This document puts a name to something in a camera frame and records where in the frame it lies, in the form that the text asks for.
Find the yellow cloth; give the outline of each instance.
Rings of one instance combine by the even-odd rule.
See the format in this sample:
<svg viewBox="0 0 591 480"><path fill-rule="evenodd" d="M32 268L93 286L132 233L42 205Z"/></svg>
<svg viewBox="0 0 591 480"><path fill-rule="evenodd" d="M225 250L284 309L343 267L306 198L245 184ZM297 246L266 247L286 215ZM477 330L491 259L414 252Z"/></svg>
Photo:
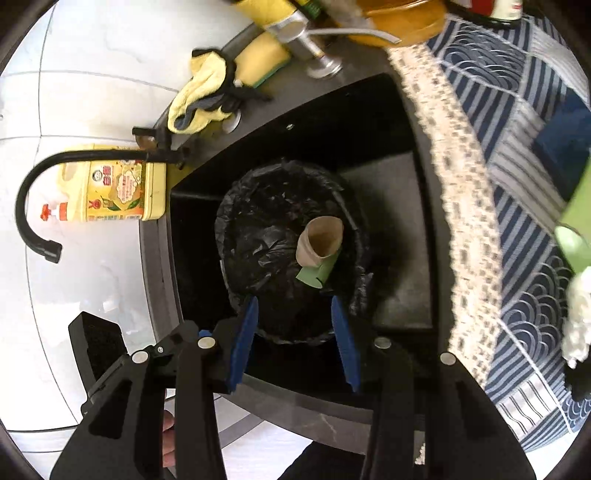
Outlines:
<svg viewBox="0 0 591 480"><path fill-rule="evenodd" d="M168 129L176 134L194 134L203 130L212 120L224 120L229 113L219 108L213 112L198 109L185 130L178 130L174 121L187 112L187 107L200 98L217 91L226 78L226 62L215 52L209 52L190 62L193 78L177 94L168 109Z"/></svg>

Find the white fluffy item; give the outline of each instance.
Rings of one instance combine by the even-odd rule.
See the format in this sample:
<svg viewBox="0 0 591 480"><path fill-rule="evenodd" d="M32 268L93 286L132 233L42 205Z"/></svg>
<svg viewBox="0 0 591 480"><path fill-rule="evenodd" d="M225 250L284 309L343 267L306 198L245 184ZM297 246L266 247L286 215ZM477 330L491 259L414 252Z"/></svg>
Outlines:
<svg viewBox="0 0 591 480"><path fill-rule="evenodd" d="M591 267L576 275L566 291L569 318L564 322L562 356L570 368L589 356L591 344Z"/></svg>

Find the blue gripper pad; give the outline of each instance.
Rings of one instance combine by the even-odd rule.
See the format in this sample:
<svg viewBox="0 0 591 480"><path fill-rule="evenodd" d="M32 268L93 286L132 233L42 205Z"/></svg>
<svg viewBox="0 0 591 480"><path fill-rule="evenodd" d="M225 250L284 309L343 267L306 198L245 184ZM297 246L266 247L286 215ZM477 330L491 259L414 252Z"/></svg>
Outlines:
<svg viewBox="0 0 591 480"><path fill-rule="evenodd" d="M252 297L244 313L244 320L236 342L230 354L230 372L226 379L228 390L233 392L236 386L242 381L242 375L246 370L248 356L251 353L252 340L255 336L255 329L258 324L258 299Z"/></svg>
<svg viewBox="0 0 591 480"><path fill-rule="evenodd" d="M339 298L334 296L330 305L336 344L339 347L340 361L343 364L345 380L354 392L361 386L361 358L355 340L349 329L349 321Z"/></svg>

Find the black garbage bag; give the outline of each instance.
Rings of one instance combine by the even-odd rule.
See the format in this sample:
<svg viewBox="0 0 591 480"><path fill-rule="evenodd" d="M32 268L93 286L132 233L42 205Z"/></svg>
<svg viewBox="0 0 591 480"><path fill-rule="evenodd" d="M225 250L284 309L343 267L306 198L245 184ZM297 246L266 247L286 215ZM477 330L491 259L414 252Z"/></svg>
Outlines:
<svg viewBox="0 0 591 480"><path fill-rule="evenodd" d="M332 215L345 226L339 259L326 285L312 288L296 275L297 241L315 217ZM258 333L275 343L318 345L333 336L330 302L337 294L351 317L368 305L372 275L363 217L339 176L298 161L251 170L224 197L215 223L217 250L230 303L259 300Z"/></svg>

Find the gray countertop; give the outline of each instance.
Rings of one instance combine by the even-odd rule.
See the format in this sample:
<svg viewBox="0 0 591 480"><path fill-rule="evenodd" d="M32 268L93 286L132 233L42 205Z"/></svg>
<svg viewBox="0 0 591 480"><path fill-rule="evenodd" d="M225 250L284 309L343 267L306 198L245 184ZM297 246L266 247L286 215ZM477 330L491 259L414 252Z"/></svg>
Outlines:
<svg viewBox="0 0 591 480"><path fill-rule="evenodd" d="M344 60L344 68L336 77L311 79L306 76L302 62L293 60L260 87L272 95L274 101L247 105L242 111L241 123L232 133L222 134L218 125L211 125L198 135L189 138L175 137L173 146L183 144L191 148L196 153L193 166L198 167L270 120L342 86L376 74L387 73L401 90L400 78L390 66L384 51L361 46L345 38L335 41L327 51ZM431 221L438 225L434 245L438 293L434 303L440 332L439 346L443 350L447 345L452 322L450 299L453 274L449 266L449 229L441 208L440 183L430 164L430 142L415 121L412 103L404 95L401 96L415 136L415 149L424 169L424 181L430 198L428 203ZM170 248L168 214L154 222L141 222L140 243L148 304L154 334L159 340L182 320L173 253ZM309 397L249 375L245 375L243 384L228 398L258 417L312 440L352 452L365 452L372 410ZM415 443L418 447L424 439L421 427L420 424L415 427Z"/></svg>

